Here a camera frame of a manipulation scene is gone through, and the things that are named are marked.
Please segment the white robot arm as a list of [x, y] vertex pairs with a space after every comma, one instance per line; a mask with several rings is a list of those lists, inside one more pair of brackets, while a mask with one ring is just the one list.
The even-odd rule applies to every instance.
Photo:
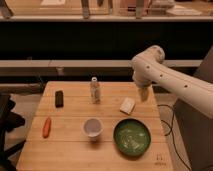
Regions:
[[150, 46], [134, 56], [131, 65], [135, 84], [145, 88], [154, 81], [213, 119], [213, 84], [164, 66], [164, 59], [165, 52], [158, 45]]

